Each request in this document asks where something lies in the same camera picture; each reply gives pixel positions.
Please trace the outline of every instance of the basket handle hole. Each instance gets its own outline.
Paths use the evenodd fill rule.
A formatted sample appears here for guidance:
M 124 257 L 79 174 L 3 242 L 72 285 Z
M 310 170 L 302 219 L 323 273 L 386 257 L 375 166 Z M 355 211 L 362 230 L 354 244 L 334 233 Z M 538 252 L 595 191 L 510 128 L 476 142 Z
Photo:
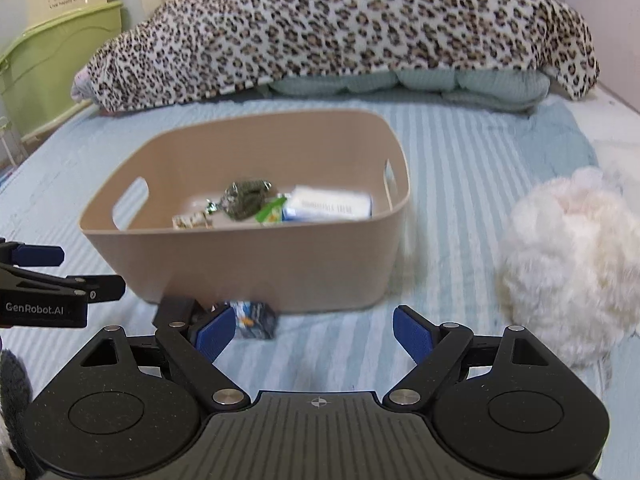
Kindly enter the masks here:
M 111 218 L 115 226 L 120 231 L 128 229 L 148 198 L 149 186 L 146 180 L 139 176 L 113 205 Z
M 391 210 L 394 208 L 394 205 L 398 203 L 398 183 L 396 182 L 394 169 L 391 167 L 391 161 L 388 159 L 385 163 L 385 191 L 386 200 Z

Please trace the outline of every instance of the stuffed animal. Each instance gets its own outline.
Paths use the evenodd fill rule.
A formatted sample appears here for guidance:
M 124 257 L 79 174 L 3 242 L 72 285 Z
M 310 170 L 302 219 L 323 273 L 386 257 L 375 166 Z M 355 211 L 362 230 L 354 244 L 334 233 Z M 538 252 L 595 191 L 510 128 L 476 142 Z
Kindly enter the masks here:
M 19 359 L 0 352 L 0 479 L 31 480 L 39 467 L 24 444 L 20 420 L 31 402 L 31 385 Z
M 597 168 L 535 187 L 505 225 L 498 299 L 571 367 L 640 322 L 640 219 Z

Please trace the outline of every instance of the metal screw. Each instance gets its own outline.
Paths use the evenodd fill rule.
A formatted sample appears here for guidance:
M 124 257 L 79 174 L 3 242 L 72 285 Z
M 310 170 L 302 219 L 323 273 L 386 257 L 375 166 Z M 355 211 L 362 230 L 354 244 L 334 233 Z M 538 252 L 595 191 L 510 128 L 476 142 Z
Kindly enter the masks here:
M 216 391 L 212 398 L 218 404 L 228 406 L 230 404 L 237 404 L 238 402 L 241 402 L 244 399 L 244 393 L 240 390 L 236 390 L 235 388 L 224 388 L 223 390 Z
M 420 400 L 420 394 L 415 390 L 393 390 L 389 394 L 389 400 L 394 404 L 399 404 L 400 406 L 410 406 Z

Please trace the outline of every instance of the gray plush toy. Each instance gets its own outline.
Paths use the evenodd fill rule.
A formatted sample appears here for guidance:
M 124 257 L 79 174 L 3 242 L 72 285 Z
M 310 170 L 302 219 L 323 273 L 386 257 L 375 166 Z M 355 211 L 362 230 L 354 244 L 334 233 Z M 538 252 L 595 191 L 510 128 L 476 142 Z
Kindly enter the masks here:
M 33 480 L 39 468 L 21 431 L 31 402 L 31 384 L 23 364 L 8 350 L 0 352 L 0 480 Z

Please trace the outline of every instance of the bed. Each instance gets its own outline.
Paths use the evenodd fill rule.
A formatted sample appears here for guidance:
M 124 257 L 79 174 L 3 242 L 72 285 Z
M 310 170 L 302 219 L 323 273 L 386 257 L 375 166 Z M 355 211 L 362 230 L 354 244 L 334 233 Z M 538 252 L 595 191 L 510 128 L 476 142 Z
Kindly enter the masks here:
M 455 320 L 476 333 L 500 334 L 507 320 L 495 299 L 494 263 L 502 222 L 514 202 L 537 182 L 596 164 L 577 123 L 594 139 L 606 134 L 607 113 L 620 117 L 626 111 L 629 121 L 638 120 L 601 90 L 586 104 L 552 95 L 529 115 L 455 106 L 402 89 L 314 100 L 243 94 L 121 117 L 105 117 L 90 107 L 61 127 L 0 189 L 0 234 L 63 246 L 66 259 L 55 274 L 111 272 L 82 236 L 78 218 L 103 181 L 145 141 L 222 117 L 319 107 L 372 110 L 390 123 L 408 159 L 412 208 L 380 304 L 345 314 L 283 317 L 273 341 L 234 340 L 223 351 L 216 366 L 252 397 L 259 389 L 386 392 L 413 365 L 392 336 L 391 313 L 400 303 L 436 323 Z M 599 123 L 591 116 L 596 109 Z M 139 198 L 131 196 L 129 207 L 135 208 Z M 128 335 L 145 335 L 153 332 L 154 314 L 153 305 L 127 292 L 118 303 L 92 306 L 84 330 L 13 328 L 1 336 L 24 361 L 37 394 L 101 327 L 119 324 Z M 631 478 L 636 469 L 628 436 L 637 427 L 640 408 L 628 382 L 638 349 L 635 338 L 616 351 L 609 388 L 603 366 L 580 371 L 612 417 L 599 471 L 603 480 Z

